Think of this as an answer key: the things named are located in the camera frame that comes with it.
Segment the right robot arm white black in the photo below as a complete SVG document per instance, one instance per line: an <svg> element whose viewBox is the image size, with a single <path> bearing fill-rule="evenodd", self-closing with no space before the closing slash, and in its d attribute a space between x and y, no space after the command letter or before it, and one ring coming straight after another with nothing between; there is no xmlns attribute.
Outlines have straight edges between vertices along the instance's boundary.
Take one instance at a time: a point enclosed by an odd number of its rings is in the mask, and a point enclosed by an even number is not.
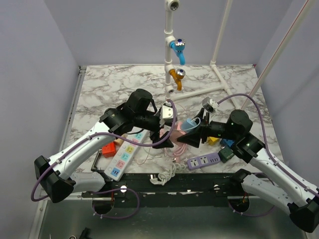
<svg viewBox="0 0 319 239"><path fill-rule="evenodd" d="M270 152L264 141L250 133L253 125L243 110L231 112L226 123L199 116L199 126L178 137L178 141L199 147L209 136L232 140L233 153L265 173L274 184L264 183L246 170L239 170L229 183L235 195L247 192L280 208L301 230L312 233L319 225L319 188L299 176Z"/></svg>

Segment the pink cube socket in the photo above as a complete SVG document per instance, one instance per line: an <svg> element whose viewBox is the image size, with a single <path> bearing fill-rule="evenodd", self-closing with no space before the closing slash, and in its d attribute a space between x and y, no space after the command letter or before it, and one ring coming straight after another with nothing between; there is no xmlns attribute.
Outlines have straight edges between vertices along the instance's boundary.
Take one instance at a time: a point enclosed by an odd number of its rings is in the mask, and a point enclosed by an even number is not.
<svg viewBox="0 0 319 239"><path fill-rule="evenodd" d="M171 140L171 142L176 144L176 145L181 144L181 142L178 142L177 139L186 134L186 132L181 129L182 123L183 123L182 121L179 121L174 126L174 129L173 129L173 131L172 131L172 133L170 135L170 138L169 138Z"/></svg>

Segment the purple power strip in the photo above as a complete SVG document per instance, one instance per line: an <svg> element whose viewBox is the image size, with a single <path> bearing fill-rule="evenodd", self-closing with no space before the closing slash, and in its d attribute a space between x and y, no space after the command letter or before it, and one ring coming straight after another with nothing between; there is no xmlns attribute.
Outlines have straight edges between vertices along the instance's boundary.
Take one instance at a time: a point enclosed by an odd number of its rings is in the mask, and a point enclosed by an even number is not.
<svg viewBox="0 0 319 239"><path fill-rule="evenodd" d="M188 159L187 166L189 170L195 170L202 167L215 165L219 162L221 162L219 154L217 152L214 152Z"/></svg>

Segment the beige cube plug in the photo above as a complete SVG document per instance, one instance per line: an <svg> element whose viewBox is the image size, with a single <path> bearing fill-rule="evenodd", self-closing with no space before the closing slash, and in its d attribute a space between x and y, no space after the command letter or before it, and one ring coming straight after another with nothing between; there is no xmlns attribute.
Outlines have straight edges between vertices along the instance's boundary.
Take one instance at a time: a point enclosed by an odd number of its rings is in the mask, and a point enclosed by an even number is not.
<svg viewBox="0 0 319 239"><path fill-rule="evenodd" d="M117 146L121 146L123 143L124 143L124 140L123 139L120 139L120 138L117 138L115 141L114 141L115 145Z"/></svg>

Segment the white power strip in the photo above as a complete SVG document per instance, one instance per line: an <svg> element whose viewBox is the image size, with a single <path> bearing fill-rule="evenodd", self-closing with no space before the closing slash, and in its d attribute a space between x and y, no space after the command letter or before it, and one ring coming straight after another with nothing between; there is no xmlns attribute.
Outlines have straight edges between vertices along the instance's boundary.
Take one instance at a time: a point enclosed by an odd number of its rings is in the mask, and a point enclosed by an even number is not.
<svg viewBox="0 0 319 239"><path fill-rule="evenodd" d="M143 143L146 136L149 134L149 131L143 130L139 132L141 129L138 127L133 128L133 132L135 134L128 134L127 139L137 143ZM132 161L133 157L139 150L139 146L124 141L120 146L118 152L115 154L109 165L107 166L104 173L111 179L115 181L119 181L122 177L125 169Z"/></svg>

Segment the yellow cube socket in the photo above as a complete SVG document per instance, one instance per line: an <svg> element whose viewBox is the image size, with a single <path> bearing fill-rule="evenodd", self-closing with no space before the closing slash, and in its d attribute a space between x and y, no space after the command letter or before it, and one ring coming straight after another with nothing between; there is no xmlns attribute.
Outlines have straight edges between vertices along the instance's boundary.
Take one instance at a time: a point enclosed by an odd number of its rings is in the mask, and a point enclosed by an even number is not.
<svg viewBox="0 0 319 239"><path fill-rule="evenodd" d="M219 138L216 138L216 137L208 137L207 138L207 144L210 145L210 146L213 146L213 145L216 145L218 142L220 141Z"/></svg>

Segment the light blue small plug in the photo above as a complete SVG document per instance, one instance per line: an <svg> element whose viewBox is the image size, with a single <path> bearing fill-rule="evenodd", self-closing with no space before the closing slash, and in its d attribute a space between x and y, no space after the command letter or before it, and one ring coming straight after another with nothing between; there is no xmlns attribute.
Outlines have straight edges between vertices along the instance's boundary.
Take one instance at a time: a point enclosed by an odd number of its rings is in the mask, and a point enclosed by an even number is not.
<svg viewBox="0 0 319 239"><path fill-rule="evenodd" d="M180 126L180 130L186 133L191 132L193 129L198 127L200 124L199 118L187 118Z"/></svg>

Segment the green cube plug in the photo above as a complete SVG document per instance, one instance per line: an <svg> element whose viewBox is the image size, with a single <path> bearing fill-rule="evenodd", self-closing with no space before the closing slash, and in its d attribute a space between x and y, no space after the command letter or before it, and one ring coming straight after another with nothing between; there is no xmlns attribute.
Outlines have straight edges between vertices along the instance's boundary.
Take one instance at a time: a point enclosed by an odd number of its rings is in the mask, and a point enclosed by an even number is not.
<svg viewBox="0 0 319 239"><path fill-rule="evenodd" d="M221 162L226 163L230 159L234 157L234 153L229 147L224 147L222 148L219 152L218 155L220 157Z"/></svg>

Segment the blue cube plug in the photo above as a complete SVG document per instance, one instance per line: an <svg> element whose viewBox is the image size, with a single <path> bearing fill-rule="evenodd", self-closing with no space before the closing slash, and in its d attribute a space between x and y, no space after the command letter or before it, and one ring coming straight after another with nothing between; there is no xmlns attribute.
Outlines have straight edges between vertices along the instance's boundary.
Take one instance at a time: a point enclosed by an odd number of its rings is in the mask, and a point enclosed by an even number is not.
<svg viewBox="0 0 319 239"><path fill-rule="evenodd" d="M230 139L221 139L220 145L230 147L234 144L235 141Z"/></svg>

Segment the red cube plug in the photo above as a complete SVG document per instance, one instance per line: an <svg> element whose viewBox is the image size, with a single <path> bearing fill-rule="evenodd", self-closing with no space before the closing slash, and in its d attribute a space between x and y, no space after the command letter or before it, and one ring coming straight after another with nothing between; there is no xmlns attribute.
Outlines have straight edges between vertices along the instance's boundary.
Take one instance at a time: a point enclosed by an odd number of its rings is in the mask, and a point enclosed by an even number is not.
<svg viewBox="0 0 319 239"><path fill-rule="evenodd" d="M106 144L102 147L101 152L105 158L114 157L117 153L116 144L114 142Z"/></svg>

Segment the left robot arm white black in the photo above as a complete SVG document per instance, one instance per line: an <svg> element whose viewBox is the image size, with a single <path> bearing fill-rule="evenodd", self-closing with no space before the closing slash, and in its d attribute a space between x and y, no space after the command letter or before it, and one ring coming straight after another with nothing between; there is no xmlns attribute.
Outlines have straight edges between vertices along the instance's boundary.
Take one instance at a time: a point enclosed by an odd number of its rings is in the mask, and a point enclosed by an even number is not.
<svg viewBox="0 0 319 239"><path fill-rule="evenodd" d="M69 147L46 158L39 156L34 161L37 182L31 192L31 200L38 202L49 198L59 203L76 190L94 191L104 197L110 193L109 182L100 179L91 184L80 185L72 178L75 170L91 155L115 139L141 147L172 147L169 137L172 133L160 136L164 125L175 125L177 110L171 99L156 108L153 96L144 89L133 91L126 102L116 108L108 108L93 127ZM134 142L123 135L138 127L150 132L151 144Z"/></svg>

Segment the pink power strip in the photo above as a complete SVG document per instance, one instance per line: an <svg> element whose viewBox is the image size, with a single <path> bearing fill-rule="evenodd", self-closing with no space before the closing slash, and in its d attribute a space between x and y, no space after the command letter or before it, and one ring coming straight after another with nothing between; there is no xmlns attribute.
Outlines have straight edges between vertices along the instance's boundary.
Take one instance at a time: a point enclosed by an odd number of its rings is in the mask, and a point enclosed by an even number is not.
<svg viewBox="0 0 319 239"><path fill-rule="evenodd" d="M162 144L172 144L171 140L170 140L170 135L169 135L169 131L165 130L164 128L162 128L159 132L159 136L160 136L160 141Z"/></svg>

